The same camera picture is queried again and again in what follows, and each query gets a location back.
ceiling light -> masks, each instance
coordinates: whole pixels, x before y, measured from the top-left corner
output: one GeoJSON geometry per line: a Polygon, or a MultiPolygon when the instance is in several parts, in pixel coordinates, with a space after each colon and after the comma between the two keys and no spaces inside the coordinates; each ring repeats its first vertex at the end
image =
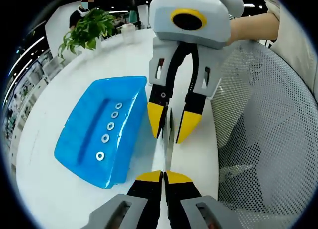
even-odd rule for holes
{"type": "Polygon", "coordinates": [[[244,4],[244,7],[255,7],[254,4],[244,4]]]}
{"type": "Polygon", "coordinates": [[[41,40],[43,40],[43,39],[44,39],[44,36],[43,36],[42,38],[38,39],[34,44],[32,44],[32,45],[20,56],[20,58],[18,58],[18,60],[13,64],[13,66],[12,66],[12,68],[11,68],[11,70],[10,70],[10,72],[9,72],[8,75],[11,74],[12,70],[13,70],[14,67],[18,64],[18,62],[23,58],[23,56],[26,55],[26,53],[29,52],[30,49],[32,49],[37,43],[39,43],[39,42],[40,42],[41,40]]]}
{"type": "Polygon", "coordinates": [[[127,13],[127,10],[118,10],[118,11],[110,11],[110,14],[114,14],[114,13],[127,13]]]}
{"type": "Polygon", "coordinates": [[[24,69],[26,68],[26,66],[28,66],[28,65],[30,64],[30,62],[32,62],[32,59],[30,59],[30,60],[27,62],[27,64],[24,65],[24,67],[22,68],[22,70],[19,72],[18,76],[16,76],[15,80],[13,81],[13,83],[11,84],[11,86],[9,87],[8,92],[6,93],[4,100],[6,100],[6,99],[8,98],[9,93],[10,93],[11,89],[12,89],[13,86],[14,86],[14,82],[16,82],[16,80],[17,80],[17,79],[19,78],[19,76],[23,73],[24,69]]]}

yellow ring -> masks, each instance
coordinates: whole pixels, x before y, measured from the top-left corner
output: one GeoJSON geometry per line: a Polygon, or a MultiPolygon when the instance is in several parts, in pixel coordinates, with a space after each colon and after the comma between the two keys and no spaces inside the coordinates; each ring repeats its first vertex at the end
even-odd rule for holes
{"type": "Polygon", "coordinates": [[[202,26],[200,29],[204,28],[204,26],[207,24],[207,19],[204,17],[204,15],[193,9],[176,9],[174,12],[171,13],[171,22],[173,24],[174,24],[173,19],[179,14],[189,14],[194,17],[197,17],[199,20],[201,20],[201,23],[202,23],[202,26]]]}

blue plastic tray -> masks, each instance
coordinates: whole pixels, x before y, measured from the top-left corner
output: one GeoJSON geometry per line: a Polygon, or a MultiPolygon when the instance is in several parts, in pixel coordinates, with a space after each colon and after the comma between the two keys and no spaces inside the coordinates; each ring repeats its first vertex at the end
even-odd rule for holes
{"type": "Polygon", "coordinates": [[[55,158],[97,187],[111,188],[114,184],[124,183],[147,109],[146,83],[144,76],[93,82],[66,121],[55,147],[55,158]],[[120,109],[115,107],[118,103],[122,104],[120,109]],[[112,118],[115,111],[118,116],[112,118]],[[112,130],[107,129],[110,122],[115,125],[112,130]],[[101,140],[104,134],[109,135],[106,143],[101,140]],[[103,160],[98,152],[104,154],[103,160]]]}

robotic arm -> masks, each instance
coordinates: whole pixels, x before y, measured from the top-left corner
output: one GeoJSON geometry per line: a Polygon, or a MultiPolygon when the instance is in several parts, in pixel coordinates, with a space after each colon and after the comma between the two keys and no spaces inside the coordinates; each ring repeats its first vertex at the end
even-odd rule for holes
{"type": "Polygon", "coordinates": [[[176,142],[182,142],[200,122],[205,99],[213,96],[220,81],[218,67],[225,59],[223,47],[230,37],[229,14],[240,17],[243,11],[242,0],[151,2],[150,25],[156,37],[149,62],[149,83],[153,87],[148,115],[156,138],[164,125],[177,69],[188,54],[192,54],[193,73],[176,142]]]}

white counter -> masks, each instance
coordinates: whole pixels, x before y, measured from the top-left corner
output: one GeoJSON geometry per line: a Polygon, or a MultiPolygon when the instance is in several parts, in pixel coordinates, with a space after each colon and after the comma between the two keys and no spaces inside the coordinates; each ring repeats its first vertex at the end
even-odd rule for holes
{"type": "MultiPolygon", "coordinates": [[[[124,45],[121,35],[102,43],[103,51],[83,53],[70,62],[46,87],[25,123],[17,155],[16,177],[21,196],[45,229],[79,229],[89,214],[118,193],[126,194],[133,180],[112,189],[100,189],[78,178],[54,158],[54,149],[69,114],[89,85],[101,78],[148,76],[152,57],[151,29],[136,32],[134,45],[124,45]]],[[[184,107],[192,75],[192,59],[180,66],[174,87],[175,128],[184,107]]],[[[151,88],[146,86],[147,97],[151,88]]],[[[158,164],[164,160],[149,158],[158,164]]],[[[218,152],[214,120],[207,100],[202,120],[181,144],[174,144],[171,170],[190,177],[202,195],[218,195],[218,152]]],[[[166,229],[165,200],[157,228],[166,229]]]]}

